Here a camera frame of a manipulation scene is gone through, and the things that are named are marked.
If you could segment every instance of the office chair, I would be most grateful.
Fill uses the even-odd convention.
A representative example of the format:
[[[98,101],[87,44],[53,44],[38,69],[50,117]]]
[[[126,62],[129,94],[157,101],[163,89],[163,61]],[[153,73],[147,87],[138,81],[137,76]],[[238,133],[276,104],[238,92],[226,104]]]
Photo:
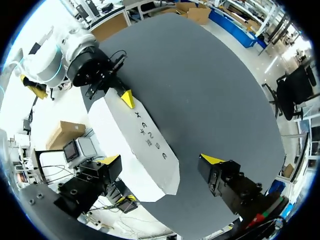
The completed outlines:
[[[313,93],[310,79],[305,67],[299,66],[290,75],[283,75],[276,80],[277,88],[274,91],[267,83],[262,84],[262,87],[267,87],[270,91],[273,101],[269,103],[275,105],[275,118],[284,114],[285,118],[290,121],[294,116],[303,119],[303,109],[298,111],[297,105],[313,99],[320,93]]]

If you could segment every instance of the round gray table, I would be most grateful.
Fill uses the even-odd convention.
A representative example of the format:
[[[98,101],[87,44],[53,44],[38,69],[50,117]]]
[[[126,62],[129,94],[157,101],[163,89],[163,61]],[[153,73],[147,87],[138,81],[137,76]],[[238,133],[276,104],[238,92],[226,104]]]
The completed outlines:
[[[227,47],[173,13],[123,29],[100,44],[108,56],[125,50],[118,76],[148,110],[179,160],[176,195],[142,205],[185,239],[225,227],[233,215],[200,176],[199,154],[234,160],[267,190],[284,162],[272,108],[261,87]],[[87,110],[93,101],[84,96]],[[100,93],[95,99],[104,96]]]

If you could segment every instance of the white styrofoam object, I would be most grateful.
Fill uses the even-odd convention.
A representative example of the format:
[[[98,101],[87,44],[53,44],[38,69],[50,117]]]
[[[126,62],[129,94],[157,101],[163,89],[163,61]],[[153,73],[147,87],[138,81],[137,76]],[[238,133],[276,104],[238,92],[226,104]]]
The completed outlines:
[[[143,104],[134,98],[129,108],[110,89],[88,113],[90,124],[107,156],[120,154],[120,178],[142,202],[177,194],[179,161]]]

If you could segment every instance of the desk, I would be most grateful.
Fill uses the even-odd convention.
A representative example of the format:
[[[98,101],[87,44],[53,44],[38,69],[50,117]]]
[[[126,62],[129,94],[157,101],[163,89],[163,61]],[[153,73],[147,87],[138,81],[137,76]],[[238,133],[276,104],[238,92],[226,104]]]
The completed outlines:
[[[264,191],[270,187],[285,156],[277,122],[257,81],[223,42],[193,21],[167,13],[122,30],[100,49],[108,56],[127,52],[118,76],[179,160],[177,194],[142,202],[155,218],[186,240],[237,218],[198,173],[199,153],[235,160]],[[81,92],[88,111],[93,101],[85,97],[87,89]]]
[[[96,21],[90,24],[83,22],[84,26],[92,32],[99,42],[131,25],[127,10],[123,5],[115,4],[111,11],[102,13],[99,10],[99,12],[100,17]]]
[[[106,12],[106,13],[102,13],[102,11],[100,10],[99,12],[100,12],[101,17],[99,17],[95,22],[92,22],[91,24],[87,24],[85,21],[83,21],[84,26],[88,30],[93,31],[94,29],[96,29],[97,27],[99,27],[100,25],[105,23],[106,21],[110,20],[111,18],[113,18],[119,14],[123,14],[123,17],[124,17],[128,26],[131,25],[128,14],[125,10],[125,6],[115,4],[111,11]]]

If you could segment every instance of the cable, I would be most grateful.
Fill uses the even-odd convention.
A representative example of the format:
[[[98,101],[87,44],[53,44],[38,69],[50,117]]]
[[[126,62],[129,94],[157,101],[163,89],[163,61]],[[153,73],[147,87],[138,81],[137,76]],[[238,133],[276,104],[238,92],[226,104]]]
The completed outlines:
[[[116,55],[117,53],[119,53],[119,52],[124,52],[124,54],[127,56],[127,52],[126,52],[125,50],[118,50],[118,51],[116,51],[114,54],[112,54],[111,57],[109,57],[109,59],[111,60],[112,57],[113,57],[114,55]]]
[[[247,231],[245,234],[239,236],[239,237],[238,237],[237,239],[235,239],[235,240],[239,240],[239,239],[243,238],[243,237],[246,236],[247,234],[251,233],[252,231],[257,230],[258,228],[260,228],[260,227],[262,227],[262,226],[264,226],[264,225],[266,225],[266,224],[271,223],[271,224],[270,224],[270,226],[271,226],[271,225],[273,224],[273,222],[275,222],[275,221],[278,220],[278,219],[282,219],[283,225],[285,224],[286,220],[285,220],[283,217],[281,217],[281,216],[276,216],[276,217],[272,218],[271,220],[269,220],[269,221],[267,221],[267,222],[264,222],[264,223],[262,223],[262,224],[260,224],[260,225],[253,225],[249,231]]]
[[[67,175],[62,176],[62,177],[59,177],[59,178],[57,178],[57,179],[55,179],[55,180],[47,181],[46,184],[49,184],[49,183],[54,182],[54,181],[57,181],[57,180],[59,180],[59,179],[63,179],[63,178],[65,178],[65,177],[67,177],[67,176],[70,176],[70,175],[72,175],[72,174],[67,174]]]
[[[94,209],[90,209],[89,211],[94,211],[94,210],[110,210],[110,209],[116,209],[117,207],[116,206],[103,206],[103,207],[97,207],[97,208],[94,208]]]
[[[21,62],[22,62],[23,60],[24,60],[24,59],[21,59],[20,62],[18,62],[18,61],[16,61],[16,60],[13,60],[13,61],[11,61],[11,62],[8,64],[8,66],[11,65],[11,64],[15,64],[15,65],[17,65],[17,66],[20,68],[21,73],[22,73],[23,75],[25,75],[28,79],[33,79],[33,80],[39,81],[39,76],[37,76],[36,78],[35,78],[34,76],[30,76],[30,74],[27,73],[27,71],[22,67]]]
[[[47,177],[51,177],[51,176],[57,175],[57,174],[61,173],[63,170],[64,169],[61,169],[60,171],[58,171],[58,172],[56,172],[54,174],[51,174],[51,175],[48,175],[48,176],[44,176],[44,177],[47,178]]]
[[[3,92],[3,95],[5,95],[5,90],[4,90],[4,88],[0,85],[0,89],[1,89],[1,91]]]
[[[145,221],[145,220],[138,219],[138,218],[135,218],[135,217],[130,217],[130,216],[123,216],[122,218],[124,218],[124,219],[135,219],[135,220],[138,220],[138,221],[141,221],[141,222],[145,222],[145,223],[159,223],[159,221]]]
[[[85,182],[87,182],[87,183],[92,184],[92,182],[89,182],[89,181],[86,181],[86,180],[84,180],[84,179],[81,179],[81,178],[77,177],[74,173],[70,172],[69,170],[67,170],[67,169],[65,169],[65,168],[59,167],[59,165],[48,165],[48,166],[43,166],[42,168],[49,168],[49,167],[56,167],[56,168],[59,168],[59,169],[63,169],[63,170],[65,170],[65,171],[67,171],[68,173],[70,173],[71,175],[73,175],[76,179],[80,179],[80,180],[82,180],[82,181],[85,181]]]

